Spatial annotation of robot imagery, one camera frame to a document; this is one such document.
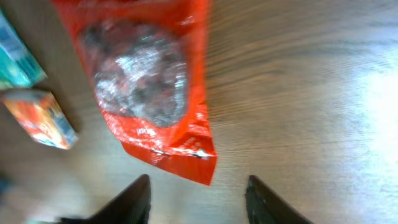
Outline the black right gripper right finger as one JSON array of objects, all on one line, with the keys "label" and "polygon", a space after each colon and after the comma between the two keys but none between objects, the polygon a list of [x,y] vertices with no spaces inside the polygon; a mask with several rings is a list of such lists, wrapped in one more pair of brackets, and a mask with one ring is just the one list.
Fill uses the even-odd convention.
[{"label": "black right gripper right finger", "polygon": [[256,175],[248,177],[245,199],[250,224],[313,224]]}]

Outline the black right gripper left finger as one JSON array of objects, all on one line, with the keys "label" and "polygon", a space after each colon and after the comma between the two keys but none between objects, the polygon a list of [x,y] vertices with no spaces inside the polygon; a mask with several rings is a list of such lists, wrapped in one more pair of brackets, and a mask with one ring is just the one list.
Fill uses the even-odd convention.
[{"label": "black right gripper left finger", "polygon": [[143,174],[88,218],[61,218],[59,224],[148,224],[150,177]]}]

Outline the orange tissue packet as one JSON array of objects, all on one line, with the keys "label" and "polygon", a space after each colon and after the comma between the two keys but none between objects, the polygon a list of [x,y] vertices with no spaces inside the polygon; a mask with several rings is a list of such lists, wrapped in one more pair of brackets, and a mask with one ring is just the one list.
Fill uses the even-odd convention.
[{"label": "orange tissue packet", "polygon": [[3,95],[2,102],[34,141],[59,149],[70,149],[78,140],[51,92],[11,90]]}]

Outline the red snack packet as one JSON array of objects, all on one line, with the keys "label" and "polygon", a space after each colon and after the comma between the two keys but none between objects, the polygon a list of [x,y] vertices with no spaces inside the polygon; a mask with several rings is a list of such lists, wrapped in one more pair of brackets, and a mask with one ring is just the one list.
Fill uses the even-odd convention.
[{"label": "red snack packet", "polygon": [[124,150],[210,185],[206,0],[55,1],[97,104]]}]

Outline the teal tissue packet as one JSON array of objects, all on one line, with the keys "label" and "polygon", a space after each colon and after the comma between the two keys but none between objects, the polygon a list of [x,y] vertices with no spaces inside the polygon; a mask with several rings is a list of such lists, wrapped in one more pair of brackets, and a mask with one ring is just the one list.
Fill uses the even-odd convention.
[{"label": "teal tissue packet", "polygon": [[47,78],[1,11],[1,90],[30,88]]}]

